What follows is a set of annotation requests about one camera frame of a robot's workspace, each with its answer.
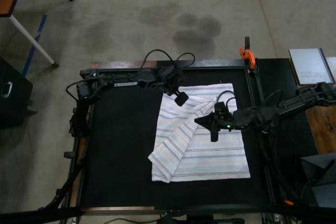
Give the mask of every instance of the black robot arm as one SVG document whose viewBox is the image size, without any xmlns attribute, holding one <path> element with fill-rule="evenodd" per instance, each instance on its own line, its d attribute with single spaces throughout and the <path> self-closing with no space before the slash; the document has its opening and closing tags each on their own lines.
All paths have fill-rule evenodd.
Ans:
<svg viewBox="0 0 336 224">
<path fill-rule="evenodd" d="M 296 91 L 293 97 L 273 106 L 258 106 L 229 112 L 224 102 L 215 104 L 215 111 L 195 123 L 211 131 L 211 141 L 218 140 L 221 129 L 245 130 L 253 126 L 264 132 L 276 128 L 281 120 L 313 106 L 336 105 L 336 88 L 331 83 L 320 82 Z"/>
<path fill-rule="evenodd" d="M 176 95 L 175 102 L 182 106 L 188 95 L 179 92 L 179 86 L 183 82 L 182 69 L 171 66 L 167 69 L 146 69 L 135 74 L 111 74 L 96 76 L 97 71 L 88 69 L 81 71 L 84 80 L 73 83 L 77 88 L 77 107 L 74 108 L 73 116 L 70 120 L 70 133 L 73 137 L 84 137 L 88 135 L 86 115 L 89 106 L 93 104 L 103 90 L 110 88 L 140 86 L 142 88 L 160 89 L 167 95 Z"/>
</svg>

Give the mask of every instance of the wet spot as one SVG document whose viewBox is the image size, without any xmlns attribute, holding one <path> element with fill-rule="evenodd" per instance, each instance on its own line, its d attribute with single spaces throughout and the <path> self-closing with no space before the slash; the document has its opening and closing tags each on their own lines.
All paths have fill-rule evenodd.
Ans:
<svg viewBox="0 0 336 224">
<path fill-rule="evenodd" d="M 199 19 L 194 14 L 184 13 L 177 21 L 180 26 L 188 27 L 173 36 L 180 54 L 192 52 L 198 59 L 208 59 L 215 54 L 214 38 L 222 32 L 222 23 L 218 19 L 210 15 Z"/>
<path fill-rule="evenodd" d="M 143 45 L 146 41 L 146 36 L 144 33 L 130 34 L 128 35 L 128 40 L 137 51 L 144 54 Z"/>
<path fill-rule="evenodd" d="M 198 28 L 205 34 L 216 37 L 222 32 L 222 23 L 213 16 L 208 15 L 200 19 Z"/>
<path fill-rule="evenodd" d="M 141 11 L 139 21 L 149 25 L 163 25 L 169 22 L 181 11 L 177 2 L 170 2 L 165 5 L 155 5 Z"/>
<path fill-rule="evenodd" d="M 192 52 L 198 58 L 210 58 L 216 51 L 212 37 L 201 31 L 188 29 L 177 31 L 173 37 L 177 50 L 180 54 Z"/>
<path fill-rule="evenodd" d="M 177 18 L 177 22 L 180 26 L 194 27 L 198 23 L 198 18 L 194 14 L 184 13 Z"/>
<path fill-rule="evenodd" d="M 111 23 L 108 20 L 102 20 L 89 25 L 84 34 L 79 35 L 79 40 L 85 49 L 92 54 L 102 53 L 113 48 L 114 43 L 110 36 Z"/>
</svg>

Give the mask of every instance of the cable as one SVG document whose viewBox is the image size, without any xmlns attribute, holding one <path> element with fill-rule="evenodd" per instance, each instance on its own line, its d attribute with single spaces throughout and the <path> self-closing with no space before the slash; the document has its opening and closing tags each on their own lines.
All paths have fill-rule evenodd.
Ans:
<svg viewBox="0 0 336 224">
<path fill-rule="evenodd" d="M 232 100 L 232 99 L 236 99 L 236 97 L 231 97 L 231 98 L 229 98 L 229 99 L 226 101 L 225 107 L 227 107 L 227 104 L 228 104 L 229 101 Z"/>
<path fill-rule="evenodd" d="M 223 94 L 225 94 L 225 93 L 231 93 L 231 94 L 233 94 L 234 96 L 236 96 L 236 94 L 235 94 L 234 92 L 232 92 L 232 91 L 230 91 L 230 90 L 225 90 L 225 91 L 223 91 L 222 93 L 219 94 L 219 96 L 217 97 L 216 103 L 218 103 L 218 101 L 219 101 L 219 99 L 221 98 L 221 96 L 222 96 Z"/>
<path fill-rule="evenodd" d="M 174 60 L 172 59 L 172 57 L 170 57 L 170 55 L 169 55 L 167 52 L 165 52 L 165 51 L 163 51 L 163 50 L 161 50 L 161 49 L 153 49 L 153 50 L 149 51 L 149 52 L 147 53 L 147 55 L 145 56 L 145 58 L 143 59 L 142 65 L 141 65 L 141 67 L 140 67 L 140 70 L 141 70 L 141 69 L 143 68 L 143 66 L 145 65 L 148 56 L 149 56 L 150 54 L 154 53 L 154 52 L 162 52 L 162 53 L 164 53 L 165 55 L 167 55 L 167 57 L 168 57 L 168 58 L 170 59 L 170 61 L 172 62 L 173 66 L 174 66 L 175 68 L 177 68 L 176 65 L 175 65 Z"/>
<path fill-rule="evenodd" d="M 182 68 L 179 67 L 180 69 L 188 68 L 188 67 L 190 67 L 192 64 L 194 64 L 195 61 L 196 61 L 196 57 L 195 57 L 195 55 L 194 55 L 193 53 L 191 53 L 191 52 L 185 52 L 184 54 L 181 54 L 180 56 L 178 56 L 178 58 L 176 59 L 176 61 L 178 61 L 182 56 L 185 56 L 185 55 L 191 55 L 191 56 L 193 57 L 193 60 L 192 60 L 192 62 L 191 62 L 189 65 L 186 65 L 186 66 L 184 66 L 184 67 L 182 67 Z"/>
<path fill-rule="evenodd" d="M 75 81 L 75 82 L 73 82 L 73 83 L 67 85 L 67 87 L 65 88 L 65 91 L 66 91 L 72 98 L 74 98 L 74 100 L 77 102 L 78 99 L 77 99 L 73 94 L 71 94 L 71 93 L 69 92 L 69 88 L 71 88 L 73 85 L 79 84 L 79 83 L 81 83 L 81 82 L 86 82 L 86 81 L 98 81 L 98 80 L 103 80 L 103 79 L 115 79 L 115 78 L 113 78 L 113 77 L 104 77 L 104 76 L 102 76 L 102 77 L 92 77 L 92 78 L 88 78 L 88 79 L 84 79 L 84 80 L 80 80 L 80 81 Z"/>
<path fill-rule="evenodd" d="M 276 103 L 276 105 L 277 105 L 277 104 L 281 101 L 281 98 L 282 98 L 282 96 L 283 96 L 283 94 L 284 94 L 283 92 L 284 92 L 284 91 L 281 90 L 281 89 L 278 89 L 278 90 L 272 92 L 268 97 L 265 98 L 265 100 L 264 100 L 264 105 L 266 105 L 267 101 L 268 101 L 271 97 L 273 97 L 273 96 L 274 96 L 275 94 L 277 94 L 277 93 L 280 93 L 279 98 L 278 98 L 278 102 Z"/>
<path fill-rule="evenodd" d="M 147 223 L 157 222 L 160 219 L 150 220 L 150 221 L 134 221 L 134 220 L 128 220 L 128 219 L 124 219 L 124 218 L 118 218 L 118 219 L 109 220 L 107 222 L 104 222 L 103 224 L 108 224 L 108 223 L 114 222 L 116 220 L 124 220 L 124 221 L 128 221 L 128 222 L 135 223 L 135 224 L 147 224 Z"/>
</svg>

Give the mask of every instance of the white striped cloth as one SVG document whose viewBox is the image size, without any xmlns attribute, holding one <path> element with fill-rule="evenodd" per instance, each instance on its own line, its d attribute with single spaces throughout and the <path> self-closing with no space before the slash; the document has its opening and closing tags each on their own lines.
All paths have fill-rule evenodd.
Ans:
<svg viewBox="0 0 336 224">
<path fill-rule="evenodd" d="M 189 99 L 179 107 L 174 99 L 163 94 L 154 151 L 148 159 L 153 163 L 152 180 L 178 182 L 192 180 L 249 178 L 242 133 L 221 130 L 218 142 L 210 141 L 210 131 L 194 122 L 195 118 L 214 111 L 218 95 L 233 91 L 232 84 L 180 87 Z M 233 97 L 225 93 L 220 101 Z M 237 110 L 236 100 L 228 104 Z"/>
</svg>

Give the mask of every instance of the black table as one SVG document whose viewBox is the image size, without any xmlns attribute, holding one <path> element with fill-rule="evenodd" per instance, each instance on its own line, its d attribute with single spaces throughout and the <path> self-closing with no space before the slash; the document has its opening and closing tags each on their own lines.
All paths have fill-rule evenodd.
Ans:
<svg viewBox="0 0 336 224">
<path fill-rule="evenodd" d="M 260 82 L 264 96 L 277 89 L 284 90 L 284 99 L 294 95 L 297 85 L 288 59 L 261 59 L 258 61 Z M 158 61 L 158 67 L 169 62 Z M 131 69 L 101 69 L 100 72 L 132 72 Z M 243 60 L 199 61 L 184 71 L 185 86 L 232 83 L 238 107 L 260 103 L 257 82 L 247 72 Z M 245 152 L 250 169 L 249 179 L 224 179 L 196 182 L 152 182 L 148 155 L 153 151 L 156 121 L 161 104 L 159 90 L 124 87 L 106 91 L 90 111 L 91 123 L 88 142 L 87 166 L 79 183 L 72 189 L 72 199 L 65 204 L 80 206 L 87 212 L 125 213 L 119 210 L 138 210 L 150 214 L 172 209 L 208 209 L 222 212 L 261 211 L 264 206 L 280 200 L 278 188 L 271 188 L 269 176 L 260 158 L 257 135 L 253 129 L 243 133 Z M 305 178 L 297 165 L 294 170 L 294 139 L 296 157 L 316 155 L 317 149 L 306 114 L 284 123 L 286 131 L 279 130 L 277 155 L 287 181 L 298 189 Z M 74 151 L 80 155 L 80 139 Z"/>
</svg>

